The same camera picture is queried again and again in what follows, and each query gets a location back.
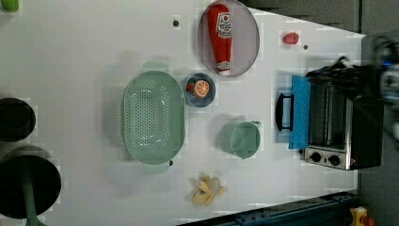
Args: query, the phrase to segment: colander handle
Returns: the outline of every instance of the colander handle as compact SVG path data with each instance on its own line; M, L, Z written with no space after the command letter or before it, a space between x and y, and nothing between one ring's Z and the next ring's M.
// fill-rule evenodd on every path
M158 173L163 173L166 172L170 167L169 161L167 163L161 164L161 165L147 165L144 164L144 171L147 174L158 174Z
M160 71L169 73L169 67L166 62L162 61L147 61L143 64L143 72Z

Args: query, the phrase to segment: table surface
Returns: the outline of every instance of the table surface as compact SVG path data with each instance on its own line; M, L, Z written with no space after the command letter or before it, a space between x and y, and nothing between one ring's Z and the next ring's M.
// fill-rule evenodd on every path
M281 143L286 136L277 136L274 105L292 74L340 55L359 60L363 36L252 9L258 58L247 73L221 77L197 50L200 15L211 2L29 0L15 15L0 14L0 96L26 100L38 117L34 134L2 146L2 154L33 144L54 158L62 191L40 216L46 224L175 225L357 187L356 171L310 165L289 151ZM299 33L298 45L281 44L286 30ZM144 173L120 133L122 94L147 60L164 60L179 82L208 73L217 88L208 107L186 108L184 146L174 165L156 175ZM217 145L221 127L234 118L263 124L260 150L246 160ZM228 191L210 206L196 206L190 201L204 172ZM0 223L23 225L5 217Z

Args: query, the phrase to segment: small bowl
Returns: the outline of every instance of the small bowl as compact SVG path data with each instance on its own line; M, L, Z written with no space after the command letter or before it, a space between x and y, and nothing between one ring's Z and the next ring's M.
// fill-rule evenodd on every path
M198 80L206 81L210 86L209 93L204 98L198 98L194 95L194 93L187 92L185 88L187 86L187 83L190 80L194 80L194 82L198 81ZM214 100L215 95L216 95L216 87L215 87L214 80L212 80L212 78L205 73L196 73L192 76L187 77L182 82L182 86L183 86L183 90L184 90L185 101L188 105L197 106L197 107L205 107L205 106L211 104L211 102Z

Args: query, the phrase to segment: ketchup bottle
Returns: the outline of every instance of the ketchup bottle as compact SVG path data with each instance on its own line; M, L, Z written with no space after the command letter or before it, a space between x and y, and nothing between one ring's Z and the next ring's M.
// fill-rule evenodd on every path
M208 28L220 75L230 75L231 18L229 9L222 4L209 8Z

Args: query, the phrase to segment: plastic colander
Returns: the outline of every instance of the plastic colander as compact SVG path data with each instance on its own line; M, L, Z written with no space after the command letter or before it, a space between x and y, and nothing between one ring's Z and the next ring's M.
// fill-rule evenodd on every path
M166 166L165 170L182 148L184 93L166 64L147 62L125 90L123 138L134 158L146 165Z

